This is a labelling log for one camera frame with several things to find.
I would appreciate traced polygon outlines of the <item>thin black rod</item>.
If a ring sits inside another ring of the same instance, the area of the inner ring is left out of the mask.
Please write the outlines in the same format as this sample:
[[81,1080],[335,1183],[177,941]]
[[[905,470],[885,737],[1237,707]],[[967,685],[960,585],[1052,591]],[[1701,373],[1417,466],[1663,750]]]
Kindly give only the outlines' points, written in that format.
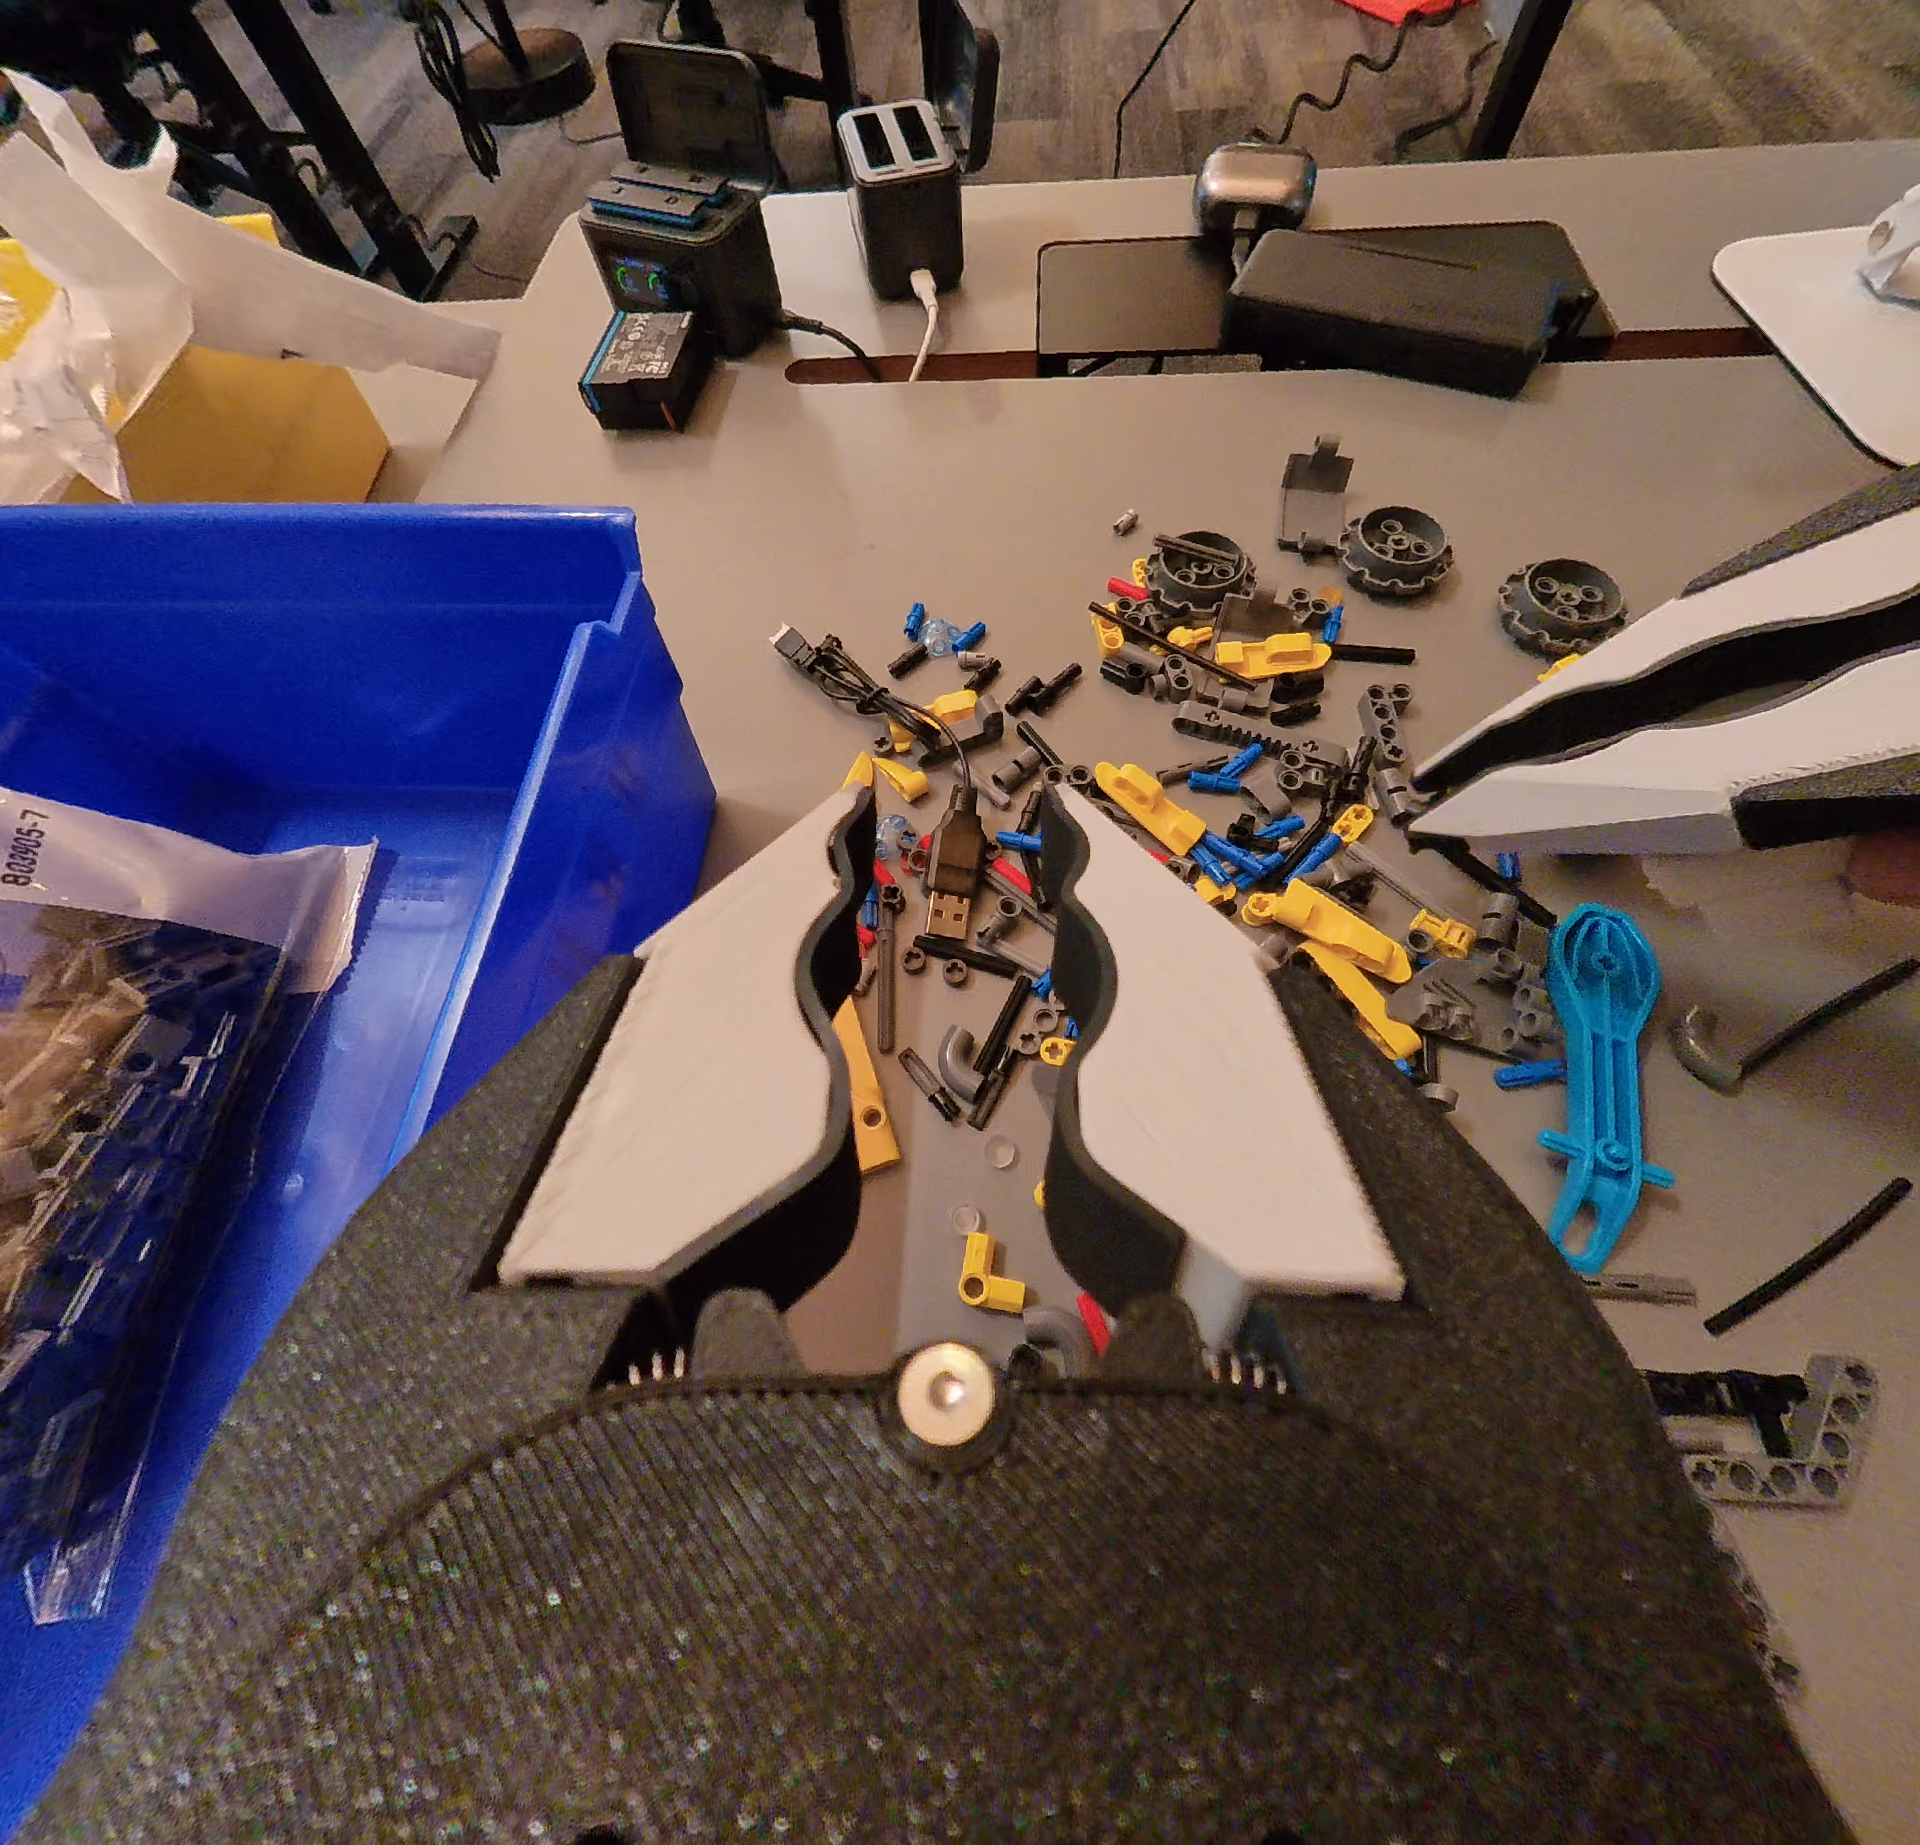
[[1798,1292],[1805,1281],[1810,1281],[1840,1256],[1844,1256],[1855,1246],[1862,1246],[1876,1226],[1882,1226],[1910,1197],[1910,1193],[1914,1181],[1889,1181],[1881,1193],[1874,1193],[1866,1206],[1862,1206],[1832,1232],[1819,1238],[1805,1255],[1794,1256],[1785,1271],[1753,1286],[1736,1300],[1708,1312],[1708,1319],[1702,1319],[1702,1330],[1708,1339],[1722,1339]]
[[1870,1006],[1881,996],[1904,989],[1914,980],[1918,980],[1918,957],[1898,961],[1898,962],[1874,972],[1870,980],[1844,989],[1842,995],[1832,995],[1829,999],[1819,1003],[1816,1010],[1802,1012],[1787,1029],[1779,1029],[1770,1036],[1758,1040],[1742,1055],[1716,1054],[1711,1051],[1711,1036],[1708,1036],[1711,1029],[1705,1025],[1708,1012],[1692,1010],[1686,1020],[1701,1023],[1697,1033],[1692,1033],[1692,1054],[1693,1054],[1692,1055],[1692,1075],[1701,1083],[1705,1083],[1708,1089],[1720,1089],[1720,1092],[1740,1089],[1740,1083],[1747,1078],[1753,1078],[1761,1065],[1770,1065],[1774,1058],[1779,1058],[1794,1046],[1810,1040],[1816,1033],[1820,1033],[1824,1029],[1836,1025],[1840,1020],[1848,1020],[1848,1017],[1862,1012],[1863,1006]]

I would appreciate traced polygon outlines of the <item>long yellow holed panel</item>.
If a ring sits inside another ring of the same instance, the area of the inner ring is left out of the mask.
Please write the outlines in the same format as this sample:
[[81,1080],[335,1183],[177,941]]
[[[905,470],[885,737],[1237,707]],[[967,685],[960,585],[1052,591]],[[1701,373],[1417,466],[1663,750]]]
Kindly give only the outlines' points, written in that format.
[[854,996],[843,999],[843,1006],[837,1010],[834,1033],[848,1063],[854,1162],[862,1177],[867,1181],[877,1171],[902,1165],[902,1145],[891,1126],[891,1114],[879,1086],[879,1075],[867,1046],[867,1033],[862,1029]]

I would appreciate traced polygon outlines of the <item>dark grey hinged panel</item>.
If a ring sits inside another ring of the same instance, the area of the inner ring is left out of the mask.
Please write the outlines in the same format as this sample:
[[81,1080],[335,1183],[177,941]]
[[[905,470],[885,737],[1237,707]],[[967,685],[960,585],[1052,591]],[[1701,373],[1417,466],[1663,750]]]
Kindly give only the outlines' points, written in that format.
[[1300,556],[1339,551],[1351,477],[1354,463],[1333,434],[1318,434],[1314,448],[1292,451],[1281,470],[1277,546]]

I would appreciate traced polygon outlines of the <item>black round stand base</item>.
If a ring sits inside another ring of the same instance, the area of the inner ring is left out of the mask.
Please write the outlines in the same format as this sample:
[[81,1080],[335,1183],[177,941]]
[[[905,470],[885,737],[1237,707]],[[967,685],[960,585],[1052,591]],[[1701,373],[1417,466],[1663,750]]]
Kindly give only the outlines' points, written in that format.
[[564,29],[529,29],[516,55],[479,39],[461,53],[467,104],[487,126],[524,126],[589,104],[597,76],[585,44]]

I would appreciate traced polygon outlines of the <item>clear bag of parts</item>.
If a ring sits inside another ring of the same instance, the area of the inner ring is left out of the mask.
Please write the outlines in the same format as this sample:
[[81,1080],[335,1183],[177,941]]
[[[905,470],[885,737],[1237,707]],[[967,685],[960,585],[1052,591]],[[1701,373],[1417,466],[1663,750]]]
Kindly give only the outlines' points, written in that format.
[[216,1165],[379,844],[238,855],[2,790],[2,1581],[105,1610]]

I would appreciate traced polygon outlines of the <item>grey and black beam frame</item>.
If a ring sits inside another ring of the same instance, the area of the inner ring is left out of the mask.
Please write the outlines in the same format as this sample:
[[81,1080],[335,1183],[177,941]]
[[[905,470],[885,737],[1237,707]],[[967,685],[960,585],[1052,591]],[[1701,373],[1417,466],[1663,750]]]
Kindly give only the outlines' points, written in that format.
[[1722,1369],[1642,1379],[1702,1503],[1819,1514],[1852,1503],[1881,1397],[1863,1358],[1816,1353],[1797,1374]]

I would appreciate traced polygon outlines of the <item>black charger case with batteries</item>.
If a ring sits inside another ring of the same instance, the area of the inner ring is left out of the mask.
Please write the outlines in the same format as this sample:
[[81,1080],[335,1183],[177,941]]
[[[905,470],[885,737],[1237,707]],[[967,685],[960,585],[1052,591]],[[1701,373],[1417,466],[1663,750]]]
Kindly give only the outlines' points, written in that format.
[[748,355],[784,318],[763,216],[778,151],[751,58],[619,39],[608,78],[625,162],[579,211],[608,298],[694,312],[720,355]]

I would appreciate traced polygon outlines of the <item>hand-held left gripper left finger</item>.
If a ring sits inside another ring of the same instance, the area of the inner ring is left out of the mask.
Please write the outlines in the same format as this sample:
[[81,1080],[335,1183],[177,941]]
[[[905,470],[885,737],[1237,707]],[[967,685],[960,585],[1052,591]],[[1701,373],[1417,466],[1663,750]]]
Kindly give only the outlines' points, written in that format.
[[859,976],[877,801],[846,787],[664,924],[495,1275],[805,1298],[862,1171],[834,1017]]

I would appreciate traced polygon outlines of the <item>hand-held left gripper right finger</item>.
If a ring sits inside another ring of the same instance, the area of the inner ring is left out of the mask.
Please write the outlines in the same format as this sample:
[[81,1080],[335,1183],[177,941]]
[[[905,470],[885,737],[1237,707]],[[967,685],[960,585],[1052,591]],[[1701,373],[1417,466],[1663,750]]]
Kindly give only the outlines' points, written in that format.
[[1229,1345],[1256,1298],[1397,1303],[1403,1266],[1281,1003],[1286,972],[1080,794],[1039,810],[1052,992],[1043,1232],[1109,1316],[1186,1303]]

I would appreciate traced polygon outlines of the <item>blue plastic bin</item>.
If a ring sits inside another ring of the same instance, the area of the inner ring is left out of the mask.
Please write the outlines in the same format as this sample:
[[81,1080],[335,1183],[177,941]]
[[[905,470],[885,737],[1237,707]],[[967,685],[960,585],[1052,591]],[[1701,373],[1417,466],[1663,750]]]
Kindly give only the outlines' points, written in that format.
[[324,1248],[605,955],[691,897],[715,790],[600,508],[2,515],[2,787],[231,851],[368,844],[357,957],[181,1321],[102,1616],[2,1578],[2,1834],[108,1683],[207,1439]]

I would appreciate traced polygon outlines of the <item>black power adapter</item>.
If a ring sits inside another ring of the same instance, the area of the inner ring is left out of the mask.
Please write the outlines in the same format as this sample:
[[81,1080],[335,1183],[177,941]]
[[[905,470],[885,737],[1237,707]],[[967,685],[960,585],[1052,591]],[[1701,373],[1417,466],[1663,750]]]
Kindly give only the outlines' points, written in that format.
[[1598,286],[1546,219],[1274,229],[1235,274],[1220,349],[1457,392],[1522,392],[1546,359],[1614,337]]

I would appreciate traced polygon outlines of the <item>empty black charger case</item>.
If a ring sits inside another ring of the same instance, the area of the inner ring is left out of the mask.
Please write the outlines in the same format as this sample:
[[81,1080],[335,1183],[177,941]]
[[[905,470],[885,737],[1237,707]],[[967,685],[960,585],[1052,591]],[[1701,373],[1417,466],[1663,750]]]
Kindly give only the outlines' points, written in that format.
[[995,149],[997,34],[963,0],[939,6],[932,99],[837,118],[854,238],[882,302],[916,298],[916,274],[928,274],[939,293],[960,286],[963,175],[986,170]]

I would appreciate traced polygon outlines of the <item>pile of toy building parts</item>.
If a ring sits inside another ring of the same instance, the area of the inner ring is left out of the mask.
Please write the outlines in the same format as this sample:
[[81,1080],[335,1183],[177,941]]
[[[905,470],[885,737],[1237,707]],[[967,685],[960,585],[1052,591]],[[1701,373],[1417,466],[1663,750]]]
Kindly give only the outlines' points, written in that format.
[[[1412,1246],[1386,1220],[1393,1211],[1422,1214],[1437,1197],[1454,1143],[1446,1123],[1422,1123],[1412,1155],[1391,1155],[1385,1126],[1446,1098],[1426,1078],[1423,1046],[1440,1033],[1466,1040],[1472,1029],[1442,1010],[1426,1017],[1417,996],[1446,992],[1442,967],[1474,962],[1488,928],[1446,919],[1365,847],[1375,810],[1361,787],[1385,780],[1403,751],[1397,722],[1409,688],[1365,688],[1355,747],[1300,737],[1298,725],[1318,712],[1329,660],[1407,664],[1412,654],[1325,647],[1304,603],[1281,615],[1281,637],[1220,641],[1210,612],[1168,609],[1147,568],[1134,583],[1119,580],[1090,615],[1105,651],[1099,676],[1162,704],[1190,737],[1190,761],[1162,770],[1114,758],[1062,761],[1033,718],[1080,679],[1077,664],[1003,701],[981,698],[972,679],[967,691],[927,704],[924,716],[943,732],[924,747],[921,764],[907,764],[902,712],[854,778],[882,778],[902,801],[942,801],[943,783],[963,778],[949,758],[967,751],[988,813],[972,844],[907,816],[879,821],[859,928],[862,982],[877,989],[872,1046],[949,1126],[972,1129],[995,1123],[1019,1065],[1033,1063],[1052,1136],[1052,1097],[1077,1029],[1050,976],[1059,926],[1043,883],[1039,810],[1052,787],[1080,794],[1286,972],[1281,1003],[1403,1266],[1407,1300],[1414,1292]],[[1039,1226],[1043,1165],[1048,1151],[1033,1162]],[[1109,1312],[1077,1293],[1090,1345],[1102,1346]]]

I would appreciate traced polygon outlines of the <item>white paper sheet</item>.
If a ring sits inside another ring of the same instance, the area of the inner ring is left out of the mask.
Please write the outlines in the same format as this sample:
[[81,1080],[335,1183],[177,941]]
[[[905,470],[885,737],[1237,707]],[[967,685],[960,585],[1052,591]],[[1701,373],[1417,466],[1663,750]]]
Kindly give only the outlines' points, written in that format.
[[256,243],[177,201],[167,132],[144,164],[118,170],[56,89],[16,73],[5,82],[51,149],[33,141],[2,145],[2,233],[60,288],[139,293],[195,344],[256,359],[291,352],[354,373],[424,370],[467,382],[491,373],[491,326]]

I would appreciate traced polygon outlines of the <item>dark grey sprocket wheel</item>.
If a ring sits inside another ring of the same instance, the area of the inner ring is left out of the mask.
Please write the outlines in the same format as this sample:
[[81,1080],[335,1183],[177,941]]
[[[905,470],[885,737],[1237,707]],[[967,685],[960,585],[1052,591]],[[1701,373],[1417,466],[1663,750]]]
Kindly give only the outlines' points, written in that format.
[[1210,531],[1156,537],[1149,585],[1168,609],[1217,609],[1224,597],[1243,594],[1249,583],[1252,556],[1229,537]]
[[1451,542],[1435,515],[1386,505],[1343,527],[1341,568],[1373,597],[1414,601],[1451,573]]
[[1528,654],[1582,658],[1626,627],[1619,585],[1588,562],[1535,562],[1499,585],[1499,618]]

